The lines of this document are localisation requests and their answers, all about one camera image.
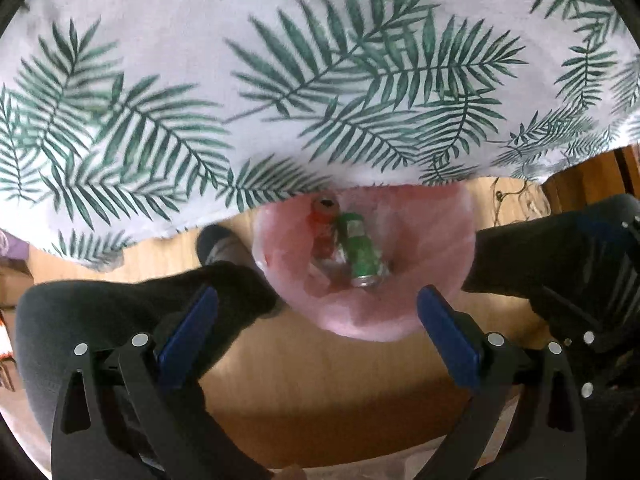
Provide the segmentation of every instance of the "red can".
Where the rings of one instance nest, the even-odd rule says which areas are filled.
[[[340,205],[332,194],[322,194],[311,203],[311,212],[306,218],[314,237],[311,257],[328,260],[335,252],[335,221],[340,215]]]

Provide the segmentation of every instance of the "purple fabric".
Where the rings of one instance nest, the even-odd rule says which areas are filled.
[[[13,260],[26,260],[29,257],[29,244],[0,230],[0,256]]]

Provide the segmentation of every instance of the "blue padding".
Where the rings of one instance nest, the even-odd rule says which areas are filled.
[[[575,221],[578,231],[596,238],[602,242],[616,244],[622,250],[628,250],[634,246],[635,240],[629,231],[621,224],[611,224],[597,220],[585,214],[578,214]]]
[[[181,388],[218,317],[218,294],[207,287],[158,356],[158,385]]]
[[[418,293],[418,317],[438,349],[449,375],[462,388],[480,385],[480,356],[443,304],[428,287]]]

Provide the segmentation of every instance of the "cardboard box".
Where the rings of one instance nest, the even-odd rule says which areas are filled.
[[[15,306],[31,286],[33,278],[28,274],[9,267],[0,267],[0,306]]]

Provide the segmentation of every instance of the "wooden floor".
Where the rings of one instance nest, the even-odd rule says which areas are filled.
[[[548,214],[538,186],[489,178],[468,186],[478,228]],[[250,244],[251,212],[226,224]],[[196,236],[142,242],[126,251],[123,267],[105,274],[41,251],[31,253],[29,265],[36,283],[137,282],[196,267]],[[461,293],[454,306],[512,340],[535,345],[548,338],[527,301]],[[384,344],[351,340],[290,310],[247,329],[201,383],[227,433],[269,466],[352,462],[421,444],[448,431],[467,398],[424,333]]]

